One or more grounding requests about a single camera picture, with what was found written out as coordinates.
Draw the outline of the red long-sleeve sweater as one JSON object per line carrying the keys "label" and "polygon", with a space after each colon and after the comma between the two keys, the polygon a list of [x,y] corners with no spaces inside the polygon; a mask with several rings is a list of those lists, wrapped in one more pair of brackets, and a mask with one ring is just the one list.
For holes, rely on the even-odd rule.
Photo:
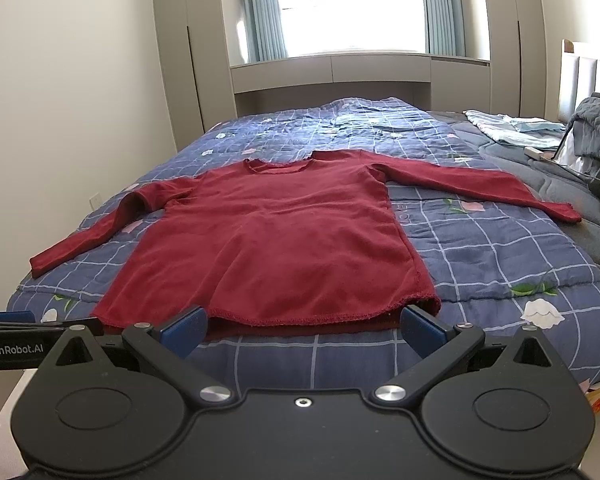
{"label": "red long-sleeve sweater", "polygon": [[314,152],[288,164],[245,159],[136,188],[110,214],[34,256],[31,274],[40,278],[158,212],[96,304],[102,324],[159,325],[197,306],[222,333],[384,330],[409,304],[429,314],[441,308],[393,212],[392,182],[580,221],[570,205],[538,200],[504,171]]}

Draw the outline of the blue plaid floral quilt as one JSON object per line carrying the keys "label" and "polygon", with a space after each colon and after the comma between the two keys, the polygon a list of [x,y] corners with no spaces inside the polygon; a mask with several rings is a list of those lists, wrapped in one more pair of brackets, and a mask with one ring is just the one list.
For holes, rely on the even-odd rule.
{"label": "blue plaid floral quilt", "polygon": [[600,381],[600,231],[445,122],[342,99],[217,125],[31,259],[9,309],[115,330],[190,306],[230,388],[361,388],[416,361],[416,304],[490,336],[538,326]]}

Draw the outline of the grey quilted bed cover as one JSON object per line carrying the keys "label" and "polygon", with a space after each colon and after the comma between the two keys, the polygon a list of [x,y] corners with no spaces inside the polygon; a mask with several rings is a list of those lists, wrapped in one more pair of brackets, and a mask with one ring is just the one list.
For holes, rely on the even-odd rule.
{"label": "grey quilted bed cover", "polygon": [[580,226],[560,228],[593,259],[600,269],[600,198],[586,184],[552,162],[539,162],[524,154],[522,148],[499,144],[483,134],[467,118],[457,112],[430,113],[448,124],[487,162],[523,180],[543,200],[570,203],[583,217]]}

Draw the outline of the white charger block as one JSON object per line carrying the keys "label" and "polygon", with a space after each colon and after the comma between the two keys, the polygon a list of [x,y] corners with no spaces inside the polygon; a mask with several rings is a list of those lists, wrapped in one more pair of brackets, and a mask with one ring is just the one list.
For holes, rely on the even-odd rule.
{"label": "white charger block", "polygon": [[532,148],[532,146],[526,146],[524,148],[524,154],[534,160],[551,160],[554,156],[553,152],[546,152]]}

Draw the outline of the light blue folded cloth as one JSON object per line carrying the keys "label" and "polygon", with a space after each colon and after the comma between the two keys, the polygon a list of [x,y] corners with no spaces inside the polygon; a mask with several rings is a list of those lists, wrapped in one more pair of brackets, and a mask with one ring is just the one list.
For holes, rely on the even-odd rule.
{"label": "light blue folded cloth", "polygon": [[465,110],[464,115],[491,140],[520,148],[553,151],[566,133],[566,127],[560,122],[543,118],[486,114],[480,110]]}

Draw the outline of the beige window bench cabinet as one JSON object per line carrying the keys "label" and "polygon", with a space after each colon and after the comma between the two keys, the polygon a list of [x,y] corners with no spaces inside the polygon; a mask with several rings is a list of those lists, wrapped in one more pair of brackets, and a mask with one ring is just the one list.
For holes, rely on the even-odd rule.
{"label": "beige window bench cabinet", "polygon": [[491,108],[488,61],[412,52],[284,58],[230,69],[240,116],[317,107],[343,98],[394,96],[421,110]]}

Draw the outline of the padded grey wooden headboard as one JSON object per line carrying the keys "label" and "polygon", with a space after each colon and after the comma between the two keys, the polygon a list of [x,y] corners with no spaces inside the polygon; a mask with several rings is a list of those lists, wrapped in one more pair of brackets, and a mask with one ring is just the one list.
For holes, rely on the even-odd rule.
{"label": "padded grey wooden headboard", "polygon": [[557,118],[568,122],[578,105],[600,93],[600,44],[562,40]]}

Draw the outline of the beige right wardrobe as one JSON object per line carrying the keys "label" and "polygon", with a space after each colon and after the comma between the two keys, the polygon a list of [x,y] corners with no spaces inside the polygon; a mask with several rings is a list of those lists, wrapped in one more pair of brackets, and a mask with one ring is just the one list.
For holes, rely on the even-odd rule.
{"label": "beige right wardrobe", "polygon": [[486,0],[491,110],[541,117],[546,102],[546,40],[542,0]]}

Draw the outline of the beige wardrobe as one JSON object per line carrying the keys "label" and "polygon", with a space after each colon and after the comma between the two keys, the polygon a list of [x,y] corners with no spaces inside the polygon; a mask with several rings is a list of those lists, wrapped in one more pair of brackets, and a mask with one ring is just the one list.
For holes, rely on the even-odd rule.
{"label": "beige wardrobe", "polygon": [[542,0],[486,0],[491,110],[541,117],[546,102],[546,40]]}
{"label": "beige wardrobe", "polygon": [[166,102],[178,150],[237,116],[222,0],[154,0]]}

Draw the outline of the right teal curtain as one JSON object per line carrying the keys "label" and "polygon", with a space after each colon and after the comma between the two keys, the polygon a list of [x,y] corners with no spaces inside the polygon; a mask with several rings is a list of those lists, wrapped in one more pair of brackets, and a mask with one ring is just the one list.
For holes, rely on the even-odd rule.
{"label": "right teal curtain", "polygon": [[433,55],[466,54],[462,0],[424,0],[427,52]]}

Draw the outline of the teal curtain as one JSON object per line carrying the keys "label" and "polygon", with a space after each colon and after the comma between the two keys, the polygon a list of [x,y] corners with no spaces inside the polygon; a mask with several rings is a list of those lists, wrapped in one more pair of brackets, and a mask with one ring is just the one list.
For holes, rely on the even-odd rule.
{"label": "teal curtain", "polygon": [[424,0],[427,52],[433,55],[466,54],[462,0]]}
{"label": "teal curtain", "polygon": [[242,0],[245,14],[248,61],[268,62],[286,58],[282,17],[278,0]]}

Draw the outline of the left teal curtain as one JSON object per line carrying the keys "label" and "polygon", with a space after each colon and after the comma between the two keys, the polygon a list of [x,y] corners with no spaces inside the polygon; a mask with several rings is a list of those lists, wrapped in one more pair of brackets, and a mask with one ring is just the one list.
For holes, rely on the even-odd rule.
{"label": "left teal curtain", "polygon": [[245,14],[248,61],[268,62],[286,58],[282,17],[278,0],[242,0]]}

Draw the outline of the beige left wardrobe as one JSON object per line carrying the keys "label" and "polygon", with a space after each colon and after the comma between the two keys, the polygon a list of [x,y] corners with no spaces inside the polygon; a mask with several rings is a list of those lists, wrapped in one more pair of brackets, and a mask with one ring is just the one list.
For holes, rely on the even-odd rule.
{"label": "beige left wardrobe", "polygon": [[222,0],[154,0],[166,102],[178,150],[237,116]]}

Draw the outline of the white wall socket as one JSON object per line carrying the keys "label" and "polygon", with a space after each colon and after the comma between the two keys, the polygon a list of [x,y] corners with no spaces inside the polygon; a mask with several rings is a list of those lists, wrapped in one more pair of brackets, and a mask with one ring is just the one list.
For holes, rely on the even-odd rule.
{"label": "white wall socket", "polygon": [[90,197],[90,206],[92,211],[95,211],[102,206],[102,196],[100,196],[99,193],[96,193]]}

